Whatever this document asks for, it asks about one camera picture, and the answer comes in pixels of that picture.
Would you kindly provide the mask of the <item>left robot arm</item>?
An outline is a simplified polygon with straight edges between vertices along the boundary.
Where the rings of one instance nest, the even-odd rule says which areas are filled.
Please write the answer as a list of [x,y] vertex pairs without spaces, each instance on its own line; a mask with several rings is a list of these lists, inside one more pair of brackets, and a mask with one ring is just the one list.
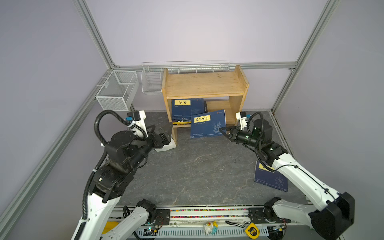
[[[100,131],[104,116],[112,115],[127,127],[107,141]],[[154,149],[171,145],[173,124],[161,128],[145,126],[143,111],[129,112],[123,119],[112,110],[99,113],[94,122],[94,132],[104,147],[104,152],[89,176],[82,199],[82,217],[72,236],[74,240],[126,240],[143,225],[154,225],[159,216],[157,206],[141,200],[134,210],[124,213],[123,220],[103,234],[109,217],[120,201],[138,169],[144,167]]]

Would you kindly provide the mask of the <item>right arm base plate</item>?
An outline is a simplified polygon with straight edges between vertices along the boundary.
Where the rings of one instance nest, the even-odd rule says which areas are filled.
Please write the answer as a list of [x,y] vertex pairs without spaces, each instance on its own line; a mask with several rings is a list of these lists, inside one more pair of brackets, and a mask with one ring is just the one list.
[[277,215],[270,209],[264,207],[248,208],[247,217],[254,224],[288,224],[291,220],[278,218]]

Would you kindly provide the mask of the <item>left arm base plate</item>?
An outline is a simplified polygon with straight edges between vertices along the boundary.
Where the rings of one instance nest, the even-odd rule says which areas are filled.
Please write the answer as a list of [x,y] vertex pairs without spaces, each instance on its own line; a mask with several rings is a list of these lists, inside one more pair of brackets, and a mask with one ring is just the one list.
[[149,217],[145,225],[168,226],[170,224],[170,219],[170,209],[156,209],[154,212],[149,213]]

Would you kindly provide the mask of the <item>black book gold title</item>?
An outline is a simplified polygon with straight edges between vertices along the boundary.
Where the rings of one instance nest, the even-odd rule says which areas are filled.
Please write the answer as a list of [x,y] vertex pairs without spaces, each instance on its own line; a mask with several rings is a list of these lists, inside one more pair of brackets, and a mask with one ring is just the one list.
[[172,123],[173,123],[173,125],[176,125],[176,126],[191,125],[190,121],[187,121],[187,122],[172,122]]

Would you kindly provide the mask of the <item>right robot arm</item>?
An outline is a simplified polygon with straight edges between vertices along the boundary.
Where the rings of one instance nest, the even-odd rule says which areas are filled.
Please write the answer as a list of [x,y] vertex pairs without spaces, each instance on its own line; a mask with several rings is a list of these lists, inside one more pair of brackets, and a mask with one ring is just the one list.
[[231,142],[254,152],[265,169],[285,176],[312,203],[304,206],[274,197],[264,204],[266,221],[298,222],[311,227],[325,240],[338,239],[354,224],[354,197],[329,187],[300,165],[284,147],[273,141],[273,129],[266,120],[255,120],[252,130],[232,126],[219,131]]

